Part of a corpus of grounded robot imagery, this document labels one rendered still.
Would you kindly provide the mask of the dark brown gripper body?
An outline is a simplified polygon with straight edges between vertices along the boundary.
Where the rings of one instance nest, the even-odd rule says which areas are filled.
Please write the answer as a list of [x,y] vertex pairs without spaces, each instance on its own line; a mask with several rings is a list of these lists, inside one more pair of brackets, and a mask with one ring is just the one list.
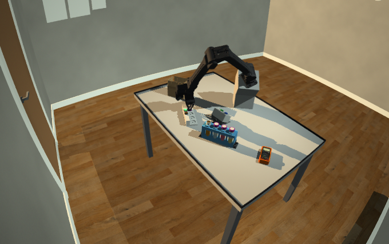
[[189,101],[185,101],[186,104],[192,104],[192,103],[195,103],[195,99],[194,99],[194,92],[191,94],[190,93],[190,100]]

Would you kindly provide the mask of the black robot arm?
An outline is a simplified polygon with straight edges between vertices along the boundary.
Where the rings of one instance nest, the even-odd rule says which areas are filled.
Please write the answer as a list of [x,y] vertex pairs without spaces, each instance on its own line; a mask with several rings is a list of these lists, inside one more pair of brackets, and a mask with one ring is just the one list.
[[244,62],[242,59],[240,59],[230,50],[228,45],[218,46],[215,48],[211,46],[208,47],[204,53],[205,56],[201,64],[195,70],[193,75],[187,79],[187,83],[183,85],[177,85],[177,93],[175,92],[177,101],[183,97],[185,97],[185,101],[189,101],[190,93],[192,94],[195,91],[200,80],[204,77],[207,71],[214,69],[218,65],[217,63],[222,61],[227,61],[242,72],[240,76],[245,82],[247,88],[257,84],[256,73],[253,64]]

